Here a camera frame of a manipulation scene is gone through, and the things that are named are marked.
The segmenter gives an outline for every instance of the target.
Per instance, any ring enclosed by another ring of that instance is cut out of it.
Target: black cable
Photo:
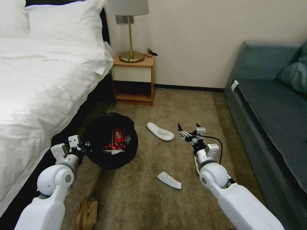
[[[196,135],[197,136],[201,136],[201,137],[205,137],[205,138],[210,138],[210,139],[217,140],[221,144],[221,154],[220,154],[220,160],[219,160],[219,164],[221,164],[221,162],[222,162],[222,154],[223,154],[223,144],[220,141],[220,139],[218,139],[216,137],[211,137],[211,136],[203,136],[203,135],[200,135],[200,134],[196,134]]]
[[[158,54],[157,54],[157,53],[152,52],[152,50],[151,50],[151,49],[147,49],[147,53],[150,53],[150,54],[151,54],[151,56],[148,56],[148,55],[146,55],[146,54],[144,54],[144,55],[145,55],[145,56],[147,56],[147,57],[149,57],[149,58],[151,58],[152,56],[158,56]]]

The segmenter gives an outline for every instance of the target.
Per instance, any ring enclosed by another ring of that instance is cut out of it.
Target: floor
[[[84,197],[98,199],[93,230],[234,228],[215,197],[202,187],[192,147],[177,136],[177,123],[192,131],[197,122],[207,129],[207,135],[219,138],[224,146],[222,165],[228,174],[264,203],[223,93],[157,88],[152,107],[97,103],[84,124],[104,111],[121,113],[135,122],[137,155],[115,171],[101,170],[86,157],[65,200],[62,230],[75,229],[78,204]],[[170,142],[158,139],[146,128],[148,122],[172,131],[175,138]],[[162,171],[181,182],[182,189],[157,179]]]

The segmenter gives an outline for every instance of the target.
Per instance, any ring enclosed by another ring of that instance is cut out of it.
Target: sofa cushion
[[[264,131],[307,192],[307,99],[275,80],[238,82]]]
[[[298,61],[284,69],[277,80],[307,96],[307,42],[302,46]]]

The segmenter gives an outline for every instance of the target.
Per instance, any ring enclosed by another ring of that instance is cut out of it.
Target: teal sofa
[[[276,79],[301,50],[244,42],[224,91],[266,205],[286,230],[307,229],[307,98]]]

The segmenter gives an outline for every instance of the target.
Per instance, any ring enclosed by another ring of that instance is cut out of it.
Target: wooden nightstand
[[[141,62],[127,63],[115,55],[112,67],[116,103],[153,105],[155,57],[146,57]]]

